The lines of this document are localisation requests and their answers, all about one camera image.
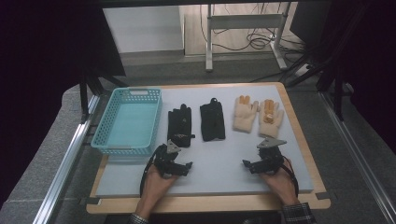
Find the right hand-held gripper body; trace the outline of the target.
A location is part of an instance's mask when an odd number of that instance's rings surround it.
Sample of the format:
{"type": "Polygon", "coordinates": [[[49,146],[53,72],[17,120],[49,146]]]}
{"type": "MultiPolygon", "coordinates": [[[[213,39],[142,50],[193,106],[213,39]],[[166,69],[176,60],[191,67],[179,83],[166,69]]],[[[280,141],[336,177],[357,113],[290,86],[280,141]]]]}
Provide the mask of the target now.
{"type": "Polygon", "coordinates": [[[285,145],[285,140],[278,140],[273,137],[265,137],[258,145],[259,156],[261,161],[259,162],[256,171],[266,174],[274,174],[283,164],[283,157],[279,150],[279,146],[285,145]]]}

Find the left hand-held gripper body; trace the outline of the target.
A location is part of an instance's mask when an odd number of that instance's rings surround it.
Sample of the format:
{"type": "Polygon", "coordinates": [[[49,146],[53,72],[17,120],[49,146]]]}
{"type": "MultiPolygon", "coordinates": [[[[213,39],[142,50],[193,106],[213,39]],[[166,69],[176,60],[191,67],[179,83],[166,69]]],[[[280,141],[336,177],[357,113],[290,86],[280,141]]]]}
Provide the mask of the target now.
{"type": "Polygon", "coordinates": [[[170,178],[172,171],[181,170],[179,169],[179,164],[175,163],[175,158],[179,151],[180,148],[172,141],[169,141],[167,145],[162,144],[158,146],[155,150],[154,165],[162,178],[170,178]]]}

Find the cream glove with orange patch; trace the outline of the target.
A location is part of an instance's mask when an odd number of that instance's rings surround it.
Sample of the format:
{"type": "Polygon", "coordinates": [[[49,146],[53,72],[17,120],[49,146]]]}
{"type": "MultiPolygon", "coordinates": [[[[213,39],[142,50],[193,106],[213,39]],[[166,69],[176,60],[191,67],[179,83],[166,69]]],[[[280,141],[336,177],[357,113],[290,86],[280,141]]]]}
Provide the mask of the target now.
{"type": "Polygon", "coordinates": [[[260,104],[260,134],[277,138],[284,111],[278,108],[279,103],[266,99],[260,104]]]}

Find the black glove with silver mark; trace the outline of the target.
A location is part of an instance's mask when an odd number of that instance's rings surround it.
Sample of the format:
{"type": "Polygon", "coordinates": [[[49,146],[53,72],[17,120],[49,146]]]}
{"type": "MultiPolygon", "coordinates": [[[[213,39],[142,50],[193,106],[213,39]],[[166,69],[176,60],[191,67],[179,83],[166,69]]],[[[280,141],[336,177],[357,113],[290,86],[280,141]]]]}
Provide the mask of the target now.
{"type": "Polygon", "coordinates": [[[178,147],[190,147],[194,137],[191,132],[191,109],[182,104],[180,108],[169,111],[167,139],[178,147]]]}

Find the cream glove orange fingertips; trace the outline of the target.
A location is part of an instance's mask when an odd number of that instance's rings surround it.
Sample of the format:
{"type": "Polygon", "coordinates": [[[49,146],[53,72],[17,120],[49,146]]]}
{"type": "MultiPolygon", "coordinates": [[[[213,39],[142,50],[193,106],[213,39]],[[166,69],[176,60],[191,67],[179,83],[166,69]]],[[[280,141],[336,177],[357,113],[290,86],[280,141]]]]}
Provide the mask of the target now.
{"type": "Polygon", "coordinates": [[[259,102],[250,102],[249,95],[240,95],[235,99],[233,128],[240,132],[250,133],[253,121],[258,112],[259,102]]]}

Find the turquoise plastic basket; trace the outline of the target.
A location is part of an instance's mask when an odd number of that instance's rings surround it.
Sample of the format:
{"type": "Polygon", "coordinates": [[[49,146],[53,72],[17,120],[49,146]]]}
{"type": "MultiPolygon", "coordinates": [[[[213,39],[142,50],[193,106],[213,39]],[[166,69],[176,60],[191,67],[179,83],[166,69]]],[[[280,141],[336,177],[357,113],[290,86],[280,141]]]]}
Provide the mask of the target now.
{"type": "Polygon", "coordinates": [[[156,141],[162,105],[161,89],[116,88],[91,146],[107,155],[149,156],[156,141]]]}

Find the black glove with loop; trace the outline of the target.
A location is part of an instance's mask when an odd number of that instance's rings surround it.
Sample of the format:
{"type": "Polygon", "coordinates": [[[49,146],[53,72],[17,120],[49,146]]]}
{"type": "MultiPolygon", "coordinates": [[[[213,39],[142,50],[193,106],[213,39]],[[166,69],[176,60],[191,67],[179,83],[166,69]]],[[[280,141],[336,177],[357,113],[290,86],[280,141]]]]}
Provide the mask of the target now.
{"type": "Polygon", "coordinates": [[[209,104],[200,106],[201,132],[205,142],[215,139],[224,140],[225,125],[222,104],[216,98],[212,98],[209,104]]]}

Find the person's left hand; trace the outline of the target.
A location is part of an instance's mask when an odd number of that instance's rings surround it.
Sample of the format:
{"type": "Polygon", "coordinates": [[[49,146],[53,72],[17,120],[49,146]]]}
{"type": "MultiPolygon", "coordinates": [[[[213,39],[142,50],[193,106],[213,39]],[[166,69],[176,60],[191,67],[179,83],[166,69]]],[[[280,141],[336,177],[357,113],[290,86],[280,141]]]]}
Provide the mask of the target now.
{"type": "Polygon", "coordinates": [[[162,178],[157,167],[151,165],[147,172],[143,193],[134,213],[144,219],[148,219],[156,203],[162,199],[177,179],[177,175],[162,178]]]}

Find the person's right hand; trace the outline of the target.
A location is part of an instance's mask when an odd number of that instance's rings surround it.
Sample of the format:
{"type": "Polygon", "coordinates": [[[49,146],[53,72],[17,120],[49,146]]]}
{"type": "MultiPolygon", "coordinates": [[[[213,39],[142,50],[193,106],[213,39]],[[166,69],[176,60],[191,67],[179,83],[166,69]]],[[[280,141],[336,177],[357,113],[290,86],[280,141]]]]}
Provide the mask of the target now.
{"type": "Polygon", "coordinates": [[[260,174],[260,178],[267,184],[283,205],[296,205],[300,203],[298,196],[295,194],[293,181],[283,168],[280,168],[274,175],[260,174]]]}

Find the grey foam mat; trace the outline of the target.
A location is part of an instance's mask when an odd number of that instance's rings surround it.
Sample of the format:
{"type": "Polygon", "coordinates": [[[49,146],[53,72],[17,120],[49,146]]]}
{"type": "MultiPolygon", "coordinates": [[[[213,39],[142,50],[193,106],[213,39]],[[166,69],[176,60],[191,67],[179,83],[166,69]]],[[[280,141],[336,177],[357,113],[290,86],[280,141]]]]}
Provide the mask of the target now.
{"type": "MultiPolygon", "coordinates": [[[[162,89],[163,108],[154,148],[165,143],[168,111],[181,104],[186,104],[192,110],[192,133],[196,136],[191,140],[191,146],[181,149],[176,159],[177,163],[182,164],[192,161],[191,170],[176,182],[168,195],[254,194],[269,191],[259,177],[252,175],[242,163],[242,160],[254,162],[260,159],[256,146],[263,138],[259,136],[259,115],[253,122],[251,133],[233,130],[234,101],[240,95],[249,95],[251,101],[271,99],[279,103],[279,108],[285,114],[279,127],[278,139],[287,141],[286,145],[279,147],[280,151],[292,161],[300,192],[312,191],[313,181],[295,137],[294,126],[290,124],[290,113],[286,112],[284,101],[287,98],[281,96],[281,87],[281,84],[270,84],[162,89]],[[208,104],[212,98],[217,98],[222,104],[226,137],[225,140],[204,142],[199,107],[208,104]]],[[[102,198],[139,196],[140,180],[148,159],[109,156],[95,195],[102,198]]]]}

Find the white power strip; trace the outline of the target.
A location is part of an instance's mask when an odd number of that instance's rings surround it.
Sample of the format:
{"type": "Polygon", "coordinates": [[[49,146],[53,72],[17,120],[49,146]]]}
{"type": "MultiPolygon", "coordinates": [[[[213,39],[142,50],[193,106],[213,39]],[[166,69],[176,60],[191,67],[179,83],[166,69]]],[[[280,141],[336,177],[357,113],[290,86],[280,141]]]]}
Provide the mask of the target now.
{"type": "Polygon", "coordinates": [[[297,77],[300,77],[300,76],[304,75],[305,73],[307,73],[311,68],[312,68],[312,66],[310,64],[305,63],[294,73],[294,75],[297,77]]]}

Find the black metal stand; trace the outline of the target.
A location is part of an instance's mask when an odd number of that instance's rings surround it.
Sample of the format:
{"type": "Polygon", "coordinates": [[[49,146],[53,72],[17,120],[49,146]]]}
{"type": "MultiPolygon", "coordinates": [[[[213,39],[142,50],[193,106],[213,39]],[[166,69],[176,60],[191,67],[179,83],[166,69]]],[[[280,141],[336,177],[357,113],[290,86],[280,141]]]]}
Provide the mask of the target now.
{"type": "Polygon", "coordinates": [[[340,24],[338,28],[335,28],[332,34],[320,44],[321,47],[327,46],[329,56],[323,62],[317,64],[313,69],[286,83],[286,86],[291,88],[309,79],[313,75],[322,72],[316,84],[316,88],[318,91],[327,91],[330,86],[334,84],[332,110],[335,116],[341,121],[343,121],[344,118],[342,114],[343,78],[340,62],[347,42],[356,29],[360,19],[361,11],[358,8],[349,10],[343,23],[340,24]]]}
{"type": "Polygon", "coordinates": [[[80,76],[80,82],[79,82],[82,123],[85,123],[90,116],[88,91],[91,91],[94,96],[100,96],[105,91],[102,83],[99,80],[100,77],[115,84],[118,87],[122,87],[122,88],[127,87],[126,83],[104,72],[84,71],[80,76]]]}

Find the white panel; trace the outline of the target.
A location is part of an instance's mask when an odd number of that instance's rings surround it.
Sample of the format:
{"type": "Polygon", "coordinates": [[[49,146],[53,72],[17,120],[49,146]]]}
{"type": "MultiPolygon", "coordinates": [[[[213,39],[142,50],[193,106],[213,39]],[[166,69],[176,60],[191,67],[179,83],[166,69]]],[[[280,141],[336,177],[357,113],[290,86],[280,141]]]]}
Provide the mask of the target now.
{"type": "Polygon", "coordinates": [[[184,49],[178,6],[104,8],[119,53],[184,49]]]}

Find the dark curtain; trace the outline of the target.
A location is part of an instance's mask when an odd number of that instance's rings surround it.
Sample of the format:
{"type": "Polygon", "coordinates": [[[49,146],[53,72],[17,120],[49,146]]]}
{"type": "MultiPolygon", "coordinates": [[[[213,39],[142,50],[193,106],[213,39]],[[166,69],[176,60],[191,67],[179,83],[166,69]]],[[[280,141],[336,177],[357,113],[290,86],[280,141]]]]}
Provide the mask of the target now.
{"type": "Polygon", "coordinates": [[[290,30],[323,62],[324,42],[351,9],[361,19],[343,51],[343,81],[351,103],[396,153],[396,0],[311,0],[297,4],[290,30]]]}
{"type": "Polygon", "coordinates": [[[85,76],[123,73],[100,0],[0,0],[0,208],[64,92],[85,76]]]}

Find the aluminium rail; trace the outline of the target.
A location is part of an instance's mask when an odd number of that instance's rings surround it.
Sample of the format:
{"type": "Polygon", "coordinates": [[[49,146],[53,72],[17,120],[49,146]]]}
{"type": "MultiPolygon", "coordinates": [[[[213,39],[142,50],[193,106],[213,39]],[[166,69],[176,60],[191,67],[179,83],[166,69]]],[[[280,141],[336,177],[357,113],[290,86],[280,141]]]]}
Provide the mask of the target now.
{"type": "Polygon", "coordinates": [[[326,110],[341,138],[343,139],[346,148],[357,166],[361,176],[364,179],[365,184],[368,189],[372,193],[375,202],[377,203],[380,211],[382,212],[385,220],[388,224],[396,224],[396,206],[393,201],[390,199],[388,193],[386,192],[383,185],[380,183],[375,173],[371,169],[367,160],[364,158],[361,153],[360,148],[358,147],[355,139],[351,135],[349,129],[345,125],[343,121],[339,119],[336,113],[333,111],[333,103],[329,96],[327,96],[323,92],[318,93],[319,98],[322,100],[323,104],[326,107],[326,110]]]}
{"type": "Polygon", "coordinates": [[[88,118],[77,126],[77,129],[73,135],[73,138],[64,154],[63,160],[60,164],[59,169],[55,177],[53,178],[49,190],[38,209],[32,224],[48,224],[53,211],[56,207],[58,199],[63,191],[64,184],[71,172],[71,169],[78,156],[80,148],[82,146],[85,135],[92,122],[92,114],[95,112],[96,107],[100,101],[99,96],[93,96],[88,103],[88,118]]]}

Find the white metal desk frame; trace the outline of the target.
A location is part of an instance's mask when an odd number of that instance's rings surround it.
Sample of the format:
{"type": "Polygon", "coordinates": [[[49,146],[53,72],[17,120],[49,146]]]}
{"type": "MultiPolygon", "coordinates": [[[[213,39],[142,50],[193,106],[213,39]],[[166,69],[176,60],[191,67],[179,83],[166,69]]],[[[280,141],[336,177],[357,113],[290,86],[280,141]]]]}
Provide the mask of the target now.
{"type": "Polygon", "coordinates": [[[212,31],[217,29],[254,29],[254,28],[275,28],[276,33],[270,41],[271,50],[276,58],[280,70],[285,71],[287,65],[280,53],[279,43],[283,34],[287,18],[289,16],[291,3],[287,3],[281,13],[277,14],[256,14],[256,15],[221,15],[212,14],[212,5],[207,6],[206,17],[206,48],[205,48],[205,70],[213,70],[213,50],[212,31]]]}

